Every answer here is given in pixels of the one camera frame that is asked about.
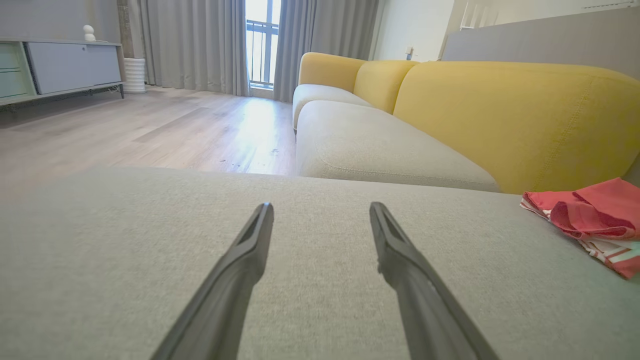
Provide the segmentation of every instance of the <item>laminate flooring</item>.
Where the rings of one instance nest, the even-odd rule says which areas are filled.
[[[149,86],[0,112],[0,192],[95,166],[293,175],[291,104]]]

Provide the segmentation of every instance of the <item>sofa armrest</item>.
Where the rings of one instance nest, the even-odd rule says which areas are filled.
[[[343,56],[306,53],[300,61],[298,85],[317,84],[334,86],[353,92],[358,70],[365,60]]]

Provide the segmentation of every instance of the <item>sofa seam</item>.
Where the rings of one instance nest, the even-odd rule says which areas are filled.
[[[453,182],[457,182],[457,183],[471,183],[471,184],[482,184],[482,185],[491,185],[494,184],[495,186],[498,186],[498,189],[500,188],[500,186],[498,185],[498,183],[495,181],[495,179],[493,180],[492,183],[479,183],[477,181],[471,181],[471,180],[458,180],[458,179],[448,179],[446,177],[435,177],[435,176],[420,176],[420,175],[411,175],[411,174],[397,174],[394,172],[373,172],[373,171],[364,171],[364,170],[355,170],[355,169],[351,169],[351,168],[341,168],[341,167],[336,167],[333,166],[329,163],[327,163],[323,157],[320,155],[320,151],[319,147],[317,146],[317,142],[316,139],[313,139],[314,142],[314,147],[316,148],[316,153],[317,153],[317,157],[320,161],[322,161],[323,164],[325,164],[327,167],[336,169],[336,170],[341,170],[344,172],[354,172],[354,173],[360,173],[360,174],[379,174],[379,175],[396,175],[396,176],[408,176],[408,177],[417,177],[417,178],[421,178],[421,179],[437,179],[437,180],[446,180],[446,181],[453,181]]]
[[[400,84],[398,84],[398,89],[396,90],[396,96],[394,96],[394,105],[393,105],[393,109],[391,109],[390,114],[393,115],[394,112],[396,112],[396,104],[398,102],[398,96],[400,95],[400,89],[402,88],[402,84],[404,83],[404,79],[406,79],[407,74],[409,74],[409,71],[411,71],[411,69],[413,69],[417,64],[413,65],[412,67],[410,67],[409,69],[406,70],[406,72],[404,73],[404,76],[402,77],[402,80],[400,80]]]
[[[567,123],[565,129],[563,130],[562,134],[560,135],[560,139],[556,143],[556,146],[554,147],[553,151],[551,152],[551,154],[547,158],[545,164],[543,165],[542,169],[540,170],[540,173],[538,174],[538,178],[533,183],[533,188],[531,189],[531,191],[538,191],[538,186],[540,185],[542,180],[546,177],[547,172],[548,172],[549,168],[551,167],[551,163],[555,162],[555,160],[557,159],[557,155],[559,153],[560,148],[564,145],[564,143],[566,142],[566,139],[569,137],[569,135],[573,133],[574,127],[575,127],[574,125],[575,125],[578,117],[582,113],[584,101],[587,99],[587,96],[591,93],[591,88],[593,87],[594,79],[595,79],[595,77],[591,76],[591,81],[589,82],[587,87],[584,89],[584,93],[582,94],[582,97],[580,98],[580,101],[578,102],[578,106],[577,106],[575,112],[571,116],[571,119],[569,120],[569,122]]]

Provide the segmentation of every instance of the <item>gray curtain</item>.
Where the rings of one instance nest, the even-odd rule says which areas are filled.
[[[316,5],[316,0],[282,0],[280,3],[274,100],[293,101],[293,91],[298,86],[300,58],[311,51]]]
[[[379,0],[282,0],[274,100],[291,102],[300,59],[314,51],[366,60]]]
[[[249,96],[244,0],[141,0],[147,82]]]

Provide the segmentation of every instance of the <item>red towel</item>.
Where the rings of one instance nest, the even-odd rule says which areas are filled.
[[[640,188],[617,178],[574,192],[525,192],[520,205],[625,278],[640,272]]]

